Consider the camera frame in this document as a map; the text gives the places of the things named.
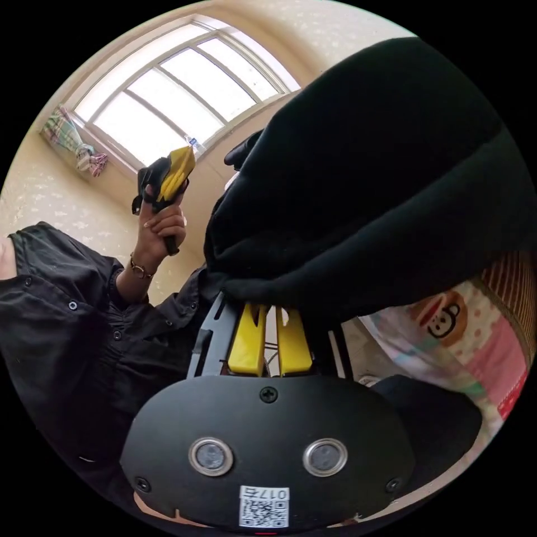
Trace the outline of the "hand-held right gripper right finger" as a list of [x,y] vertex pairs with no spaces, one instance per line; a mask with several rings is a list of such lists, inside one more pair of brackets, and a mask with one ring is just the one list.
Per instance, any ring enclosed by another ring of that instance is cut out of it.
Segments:
[[276,334],[280,375],[307,375],[313,362],[300,314],[277,308]]

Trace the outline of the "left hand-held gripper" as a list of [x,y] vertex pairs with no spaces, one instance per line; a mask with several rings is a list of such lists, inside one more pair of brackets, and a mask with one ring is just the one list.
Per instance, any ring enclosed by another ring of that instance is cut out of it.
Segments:
[[[173,150],[169,156],[161,157],[148,167],[138,172],[138,194],[133,199],[131,212],[138,217],[143,201],[150,203],[153,212],[158,213],[173,205],[176,200],[183,200],[189,186],[189,176],[196,166],[195,153],[192,146]],[[176,247],[172,238],[164,239],[168,255],[176,255]]]

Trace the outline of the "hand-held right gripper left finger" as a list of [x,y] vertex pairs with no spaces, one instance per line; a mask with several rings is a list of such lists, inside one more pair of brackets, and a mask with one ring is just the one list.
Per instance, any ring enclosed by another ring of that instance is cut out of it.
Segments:
[[263,374],[266,316],[266,306],[245,304],[228,356],[228,369],[232,374]]

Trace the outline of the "person's left hand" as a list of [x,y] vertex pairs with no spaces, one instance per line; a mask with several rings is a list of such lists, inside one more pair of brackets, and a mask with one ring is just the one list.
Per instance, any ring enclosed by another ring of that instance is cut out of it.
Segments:
[[172,238],[179,247],[186,237],[186,219],[181,208],[182,199],[158,213],[150,203],[143,201],[138,215],[138,238],[132,254],[135,265],[153,275],[168,256],[165,238]]

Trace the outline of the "person's right hand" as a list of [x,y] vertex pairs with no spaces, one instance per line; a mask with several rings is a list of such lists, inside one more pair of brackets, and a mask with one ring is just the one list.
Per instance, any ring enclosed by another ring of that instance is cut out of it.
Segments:
[[150,508],[149,506],[147,506],[136,492],[133,492],[133,500],[134,500],[137,508],[140,509],[141,512],[146,514],[146,515],[153,516],[153,517],[156,517],[156,518],[159,518],[159,519],[162,519],[162,520],[166,520],[166,521],[178,522],[178,518],[176,516],[177,512],[172,517],[163,515],[162,513],[160,513],[158,511]]

